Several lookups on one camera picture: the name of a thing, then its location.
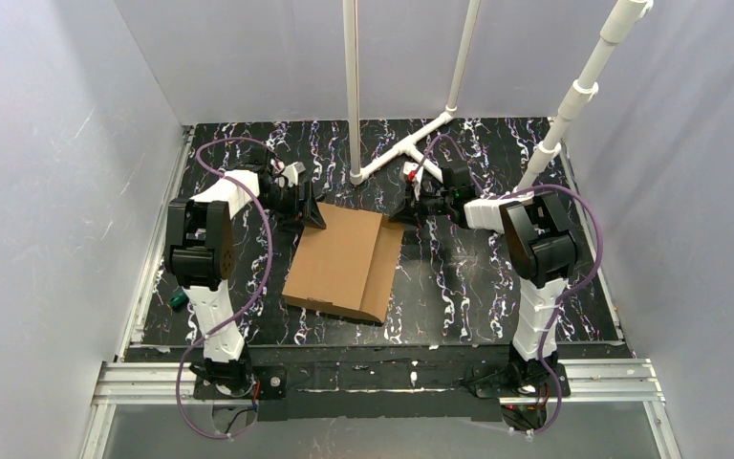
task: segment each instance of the white pvc pipe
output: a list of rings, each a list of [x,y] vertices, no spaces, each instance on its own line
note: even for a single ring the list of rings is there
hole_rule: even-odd
[[[410,158],[418,162],[418,164],[423,161],[423,153],[420,153],[420,151],[418,151],[418,148],[416,148],[415,146],[412,146],[408,150],[405,150],[404,153],[406,153],[407,155],[409,155]],[[434,163],[426,160],[425,163],[423,163],[423,168],[426,169],[426,172],[432,174],[432,177],[437,179],[438,182],[443,182],[443,172]]]
[[[616,43],[610,43],[603,38],[597,40],[597,44],[587,60],[587,65],[584,66],[584,70],[581,71],[581,76],[578,77],[578,85],[582,88],[592,88],[594,83],[600,77],[603,72],[604,66],[609,61],[609,57],[615,50]]]
[[[354,185],[361,179],[361,131],[358,123],[358,0],[342,0],[344,20],[344,60],[347,75],[347,122],[350,133],[350,177]]]
[[[558,116],[547,136],[533,148],[528,169],[516,189],[524,189],[533,185],[551,159],[561,151],[558,143],[570,126],[570,122],[581,113],[584,106],[597,93],[596,81],[615,50],[615,46],[623,41],[638,19],[651,9],[652,3],[653,0],[617,0],[600,30],[600,39],[595,44],[581,75],[572,83],[570,91],[561,101]]]
[[[477,23],[481,3],[482,0],[470,0],[468,2],[468,12],[465,14],[465,23],[463,24],[463,37],[460,39],[460,50],[457,52],[457,64],[454,66],[454,76],[451,78],[451,89],[448,92],[448,102],[445,105],[445,110],[449,114],[453,114],[457,109],[457,95],[460,94],[460,85],[463,83],[465,61],[468,59],[468,50],[471,48],[471,38],[474,36],[474,25]]]
[[[443,126],[451,120],[451,115],[449,115],[448,112],[443,112],[439,114],[437,118],[428,122],[424,127],[407,136],[405,140],[412,142],[412,144],[414,145],[415,143],[420,142],[424,137],[437,131],[439,127]]]
[[[392,148],[390,148],[386,153],[383,155],[375,158],[371,163],[365,165],[361,169],[361,177],[362,181],[367,180],[371,175],[373,175],[377,170],[384,167],[387,163],[391,162],[395,158],[397,158],[399,155],[401,155],[403,152],[400,150],[398,145],[396,144]]]

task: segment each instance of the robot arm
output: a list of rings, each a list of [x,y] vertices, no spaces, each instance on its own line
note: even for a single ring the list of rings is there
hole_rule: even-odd
[[[481,199],[468,174],[467,167],[444,168],[443,185],[432,181],[435,189],[429,191],[422,187],[416,192],[409,181],[404,202],[390,220],[420,226],[429,215],[448,215],[461,228],[505,235],[521,292],[505,380],[510,388],[541,386],[549,374],[538,360],[539,341],[547,332],[543,355],[554,368],[558,361],[556,323],[549,330],[547,324],[577,261],[570,219],[554,191],[505,200]]]
[[[325,228],[312,183],[300,183],[302,163],[284,166],[264,150],[251,155],[238,168],[226,172],[252,191],[264,208],[285,224]],[[195,308],[199,328],[205,333],[232,317],[227,280],[234,268],[230,220],[251,198],[236,184],[220,179],[189,199],[174,199],[167,213],[164,266],[176,276]],[[207,361],[227,363],[241,358],[244,339],[235,324],[206,337]]]

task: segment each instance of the green object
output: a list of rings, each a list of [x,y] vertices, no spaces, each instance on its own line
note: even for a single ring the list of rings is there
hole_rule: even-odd
[[[189,299],[187,298],[187,294],[179,288],[179,290],[176,291],[175,294],[173,294],[170,299],[167,300],[167,305],[170,306],[170,309],[173,311],[178,311],[181,309]]]

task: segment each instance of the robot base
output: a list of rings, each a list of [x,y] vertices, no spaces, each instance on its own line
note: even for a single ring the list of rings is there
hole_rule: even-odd
[[[510,346],[508,362],[502,364],[475,365],[471,374],[462,382],[472,394],[480,399],[499,397],[535,396],[538,389],[547,383],[551,394],[556,394],[555,382],[541,362],[532,359],[525,361],[513,346]],[[545,358],[552,371],[561,382],[561,393],[570,395],[570,385],[564,365],[558,362],[558,352]],[[523,393],[520,389],[532,387],[533,393]]]
[[[248,398],[251,389],[260,383],[259,400],[277,400],[286,396],[286,369],[281,365],[252,366],[248,348],[244,347],[237,361],[219,362],[205,359],[192,363],[190,371],[198,377],[193,397],[196,400]]]

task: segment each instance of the white wall panel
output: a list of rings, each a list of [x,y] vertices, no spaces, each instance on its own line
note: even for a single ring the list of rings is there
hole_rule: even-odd
[[[181,134],[110,0],[0,0],[0,458],[77,456]]]
[[[347,118],[337,0],[116,0],[182,124]]]
[[[614,4],[615,0],[485,0],[456,115],[554,116]],[[607,92],[601,87],[600,96],[607,97]]]
[[[467,1],[358,2],[361,117],[434,118],[445,107]]]
[[[734,457],[734,2],[657,2],[600,84],[567,144],[626,338],[684,457]]]

